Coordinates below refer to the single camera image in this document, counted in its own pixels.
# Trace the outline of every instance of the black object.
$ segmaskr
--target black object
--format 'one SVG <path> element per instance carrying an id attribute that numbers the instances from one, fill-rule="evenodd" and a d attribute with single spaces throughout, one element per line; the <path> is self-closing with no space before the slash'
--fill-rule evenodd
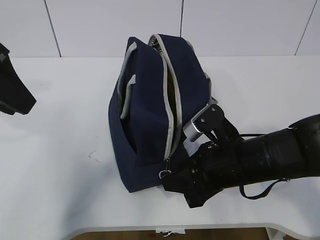
<path id="1" fill-rule="evenodd" d="M 9 50 L 0 43 L 0 111 L 9 115 L 28 114 L 36 99 L 13 68 Z"/>
<path id="2" fill-rule="evenodd" d="M 195 126 L 214 141 L 202 144 L 179 171 L 161 179 L 166 191 L 183 193 L 190 208 L 201 207 L 225 188 L 239 187 L 244 197 L 255 200 L 267 196 L 275 183 L 320 177 L 320 114 L 245 140 L 212 104 Z M 270 180 L 278 181 L 257 196 L 246 196 L 244 185 Z"/>

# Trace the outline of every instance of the black strap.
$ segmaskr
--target black strap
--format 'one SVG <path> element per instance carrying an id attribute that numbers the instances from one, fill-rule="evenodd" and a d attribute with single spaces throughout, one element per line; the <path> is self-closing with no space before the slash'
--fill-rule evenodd
<path id="1" fill-rule="evenodd" d="M 245 187 L 243 185 L 239 186 L 239 190 L 240 190 L 241 195 L 243 197 L 245 197 L 246 199 L 257 200 L 257 199 L 261 199 L 261 198 L 266 197 L 269 194 L 272 187 L 279 182 L 288 182 L 288 179 L 282 178 L 282 179 L 279 179 L 278 181 L 271 183 L 270 186 L 268 186 L 262 193 L 260 193 L 259 195 L 256 195 L 256 196 L 247 196 L 245 194 Z"/>

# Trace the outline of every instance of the navy blue bag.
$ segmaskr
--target navy blue bag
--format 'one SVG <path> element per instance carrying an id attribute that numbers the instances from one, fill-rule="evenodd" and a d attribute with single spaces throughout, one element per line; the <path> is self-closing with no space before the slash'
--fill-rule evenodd
<path id="1" fill-rule="evenodd" d="M 161 184 L 160 175 L 189 158 L 183 126 L 211 98 L 211 83 L 181 37 L 127 42 L 110 104 L 109 127 L 121 179 L 132 193 Z"/>

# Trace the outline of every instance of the floor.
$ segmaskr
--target floor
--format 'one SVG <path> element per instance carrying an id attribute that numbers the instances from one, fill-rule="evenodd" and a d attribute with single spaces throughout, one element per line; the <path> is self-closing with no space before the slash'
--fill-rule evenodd
<path id="1" fill-rule="evenodd" d="M 161 240 L 155 231 L 87 232 L 72 240 Z M 191 229 L 186 234 L 170 236 L 170 240 L 269 240 L 265 228 Z M 285 236 L 284 240 L 295 240 Z"/>

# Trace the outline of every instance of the black fabric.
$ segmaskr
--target black fabric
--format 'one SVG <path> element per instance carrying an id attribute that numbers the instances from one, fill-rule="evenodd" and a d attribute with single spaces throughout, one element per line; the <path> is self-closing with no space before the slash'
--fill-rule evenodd
<path id="1" fill-rule="evenodd" d="M 257 200 L 257 199 L 261 199 L 261 198 L 266 197 L 275 184 L 277 184 L 279 182 L 287 182 L 287 181 L 288 180 L 285 179 L 285 178 L 279 179 L 278 181 L 275 181 L 275 182 L 271 183 L 262 193 L 260 193 L 258 195 L 255 195 L 255 196 L 247 196 L 246 193 L 245 193 L 245 187 L 243 185 L 239 186 L 239 190 L 240 190 L 241 195 L 243 197 L 245 197 L 246 199 Z"/>
<path id="2" fill-rule="evenodd" d="M 8 54 L 9 50 L 0 43 L 0 111 L 28 114 L 36 99 L 18 77 Z"/>

